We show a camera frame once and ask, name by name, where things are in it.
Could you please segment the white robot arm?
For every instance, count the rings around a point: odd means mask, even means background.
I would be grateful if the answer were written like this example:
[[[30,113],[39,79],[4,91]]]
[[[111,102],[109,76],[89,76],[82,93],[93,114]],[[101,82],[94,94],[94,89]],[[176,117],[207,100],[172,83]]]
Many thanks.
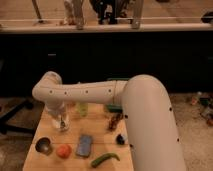
[[[59,74],[48,71],[32,95],[52,116],[61,114],[69,101],[118,105],[127,116],[134,171],[187,171],[169,95],[153,76],[64,84]]]

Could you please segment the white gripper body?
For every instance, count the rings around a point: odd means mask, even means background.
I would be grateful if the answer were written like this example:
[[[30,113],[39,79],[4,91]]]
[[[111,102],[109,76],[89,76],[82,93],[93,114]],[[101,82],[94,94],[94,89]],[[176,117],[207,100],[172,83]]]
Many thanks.
[[[69,115],[64,102],[48,103],[45,105],[47,113],[51,116],[53,128],[57,131],[69,129]]]

